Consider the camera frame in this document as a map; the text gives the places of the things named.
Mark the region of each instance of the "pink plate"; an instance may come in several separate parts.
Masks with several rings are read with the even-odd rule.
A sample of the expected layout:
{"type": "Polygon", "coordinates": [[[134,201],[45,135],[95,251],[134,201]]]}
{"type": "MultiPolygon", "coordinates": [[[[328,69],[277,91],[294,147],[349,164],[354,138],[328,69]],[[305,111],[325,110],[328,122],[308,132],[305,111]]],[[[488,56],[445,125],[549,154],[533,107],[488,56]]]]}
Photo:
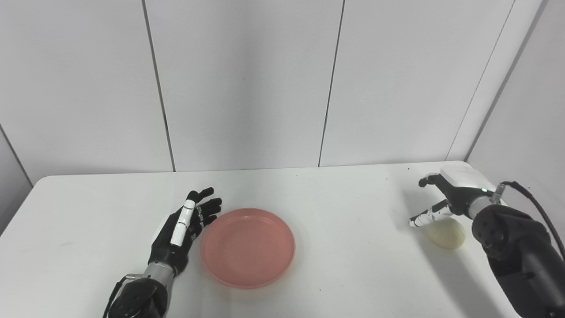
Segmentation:
{"type": "Polygon", "coordinates": [[[204,267],[221,283],[242,289],[268,285],[290,266],[294,236],[280,217],[239,209],[212,222],[200,247],[204,267]]]}

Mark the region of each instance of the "tabletop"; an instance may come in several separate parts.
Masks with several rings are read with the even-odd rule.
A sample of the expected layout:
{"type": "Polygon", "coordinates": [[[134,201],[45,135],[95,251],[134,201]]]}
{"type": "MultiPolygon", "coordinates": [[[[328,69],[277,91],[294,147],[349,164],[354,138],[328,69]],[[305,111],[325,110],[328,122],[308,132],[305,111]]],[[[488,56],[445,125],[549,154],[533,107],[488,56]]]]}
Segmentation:
{"type": "Polygon", "coordinates": [[[471,221],[457,250],[408,218],[442,199],[418,180],[464,162],[52,176],[0,237],[0,316],[100,318],[114,284],[142,273],[164,216],[213,186],[222,213],[253,207],[292,229],[296,255],[275,283],[238,290],[203,268],[198,238],[167,317],[518,317],[471,221]]]}

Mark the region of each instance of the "black cable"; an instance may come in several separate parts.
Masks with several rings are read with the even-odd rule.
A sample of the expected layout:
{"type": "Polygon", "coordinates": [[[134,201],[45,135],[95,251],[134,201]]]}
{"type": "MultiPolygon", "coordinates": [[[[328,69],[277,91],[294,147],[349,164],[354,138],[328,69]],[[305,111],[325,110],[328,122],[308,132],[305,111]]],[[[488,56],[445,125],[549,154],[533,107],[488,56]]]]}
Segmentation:
{"type": "Polygon", "coordinates": [[[547,213],[545,213],[545,210],[541,207],[541,205],[536,200],[536,198],[534,198],[533,195],[526,188],[524,188],[520,183],[516,181],[512,181],[512,182],[504,181],[502,182],[502,184],[510,186],[516,191],[520,192],[522,195],[527,197],[533,203],[533,205],[536,206],[537,210],[541,214],[541,217],[544,218],[544,221],[547,224],[549,231],[553,235],[553,238],[555,239],[557,247],[559,248],[559,252],[561,253],[561,257],[565,260],[565,247],[563,247],[563,242],[561,242],[561,239],[559,237],[559,234],[557,233],[557,230],[555,229],[555,226],[553,226],[553,223],[549,219],[549,216],[547,215],[547,213]]]}
{"type": "Polygon", "coordinates": [[[106,305],[106,309],[104,310],[104,315],[102,315],[102,318],[106,318],[108,316],[108,311],[110,311],[110,307],[112,306],[112,301],[114,300],[114,298],[116,298],[116,294],[120,290],[124,281],[125,281],[125,276],[122,277],[122,279],[120,279],[120,281],[116,283],[116,286],[114,286],[114,290],[110,294],[110,298],[108,299],[108,304],[106,305]]]}

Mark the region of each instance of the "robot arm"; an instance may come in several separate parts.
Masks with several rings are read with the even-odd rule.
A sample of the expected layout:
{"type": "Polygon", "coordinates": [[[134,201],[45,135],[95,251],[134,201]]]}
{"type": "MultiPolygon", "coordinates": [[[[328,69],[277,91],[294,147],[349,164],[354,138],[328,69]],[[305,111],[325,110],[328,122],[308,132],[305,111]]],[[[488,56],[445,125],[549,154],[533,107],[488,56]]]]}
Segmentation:
{"type": "Polygon", "coordinates": [[[213,188],[191,191],[183,207],[171,214],[155,241],[143,274],[128,274],[110,295],[103,318],[162,318],[167,311],[168,290],[188,264],[192,241],[212,223],[221,210],[221,199],[196,205],[214,193],[213,188]]]}
{"type": "MultiPolygon", "coordinates": [[[[473,236],[483,246],[490,268],[516,312],[524,318],[565,317],[565,263],[551,246],[549,233],[526,213],[501,204],[509,184],[539,207],[527,190],[515,182],[494,188],[470,167],[446,167],[419,182],[420,187],[428,184],[436,185],[446,200],[411,218],[411,226],[451,214],[473,219],[473,236]]],[[[557,237],[550,221],[548,226],[557,237]]]]}

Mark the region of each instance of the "white wall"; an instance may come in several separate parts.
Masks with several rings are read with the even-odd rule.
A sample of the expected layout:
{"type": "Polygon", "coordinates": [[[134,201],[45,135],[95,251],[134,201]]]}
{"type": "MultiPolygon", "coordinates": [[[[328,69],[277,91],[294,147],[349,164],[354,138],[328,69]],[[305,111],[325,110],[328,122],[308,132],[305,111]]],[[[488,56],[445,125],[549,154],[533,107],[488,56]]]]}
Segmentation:
{"type": "MultiPolygon", "coordinates": [[[[565,235],[565,2],[549,0],[469,157],[492,182],[528,187],[565,235]]],[[[538,219],[512,190],[505,200],[538,219]]]]}
{"type": "Polygon", "coordinates": [[[0,130],[0,234],[31,190],[12,149],[0,130]]]}
{"type": "MultiPolygon", "coordinates": [[[[462,159],[539,1],[347,0],[321,164],[462,159]]],[[[147,0],[178,170],[318,164],[343,3],[147,0]]],[[[173,169],[141,0],[1,1],[0,41],[32,182],[173,169]]]]}
{"type": "Polygon", "coordinates": [[[445,160],[513,4],[347,1],[321,165],[445,160]]]}
{"type": "Polygon", "coordinates": [[[172,171],[139,0],[0,2],[0,120],[32,182],[172,171]]]}
{"type": "Polygon", "coordinates": [[[342,0],[147,0],[178,171],[318,165],[342,0]]]}

